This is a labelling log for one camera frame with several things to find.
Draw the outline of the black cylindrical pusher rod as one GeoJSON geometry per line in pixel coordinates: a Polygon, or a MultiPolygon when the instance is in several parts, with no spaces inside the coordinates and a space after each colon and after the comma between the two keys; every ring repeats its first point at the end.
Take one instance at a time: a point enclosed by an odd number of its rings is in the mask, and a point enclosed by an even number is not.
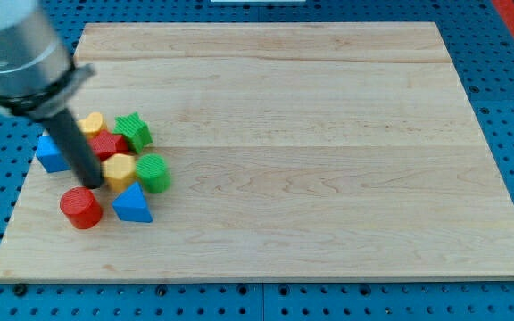
{"type": "Polygon", "coordinates": [[[44,119],[42,124],[79,182],[89,189],[100,187],[104,181],[100,160],[71,112],[64,109],[44,119]]]}

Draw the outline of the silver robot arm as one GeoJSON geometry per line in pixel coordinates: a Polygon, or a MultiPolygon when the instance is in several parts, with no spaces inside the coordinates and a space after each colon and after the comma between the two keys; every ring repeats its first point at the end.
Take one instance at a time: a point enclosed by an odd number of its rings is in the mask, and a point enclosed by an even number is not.
{"type": "Polygon", "coordinates": [[[94,76],[78,66],[40,2],[0,0],[0,109],[41,124],[87,188],[103,183],[100,161],[68,101],[94,76]]]}

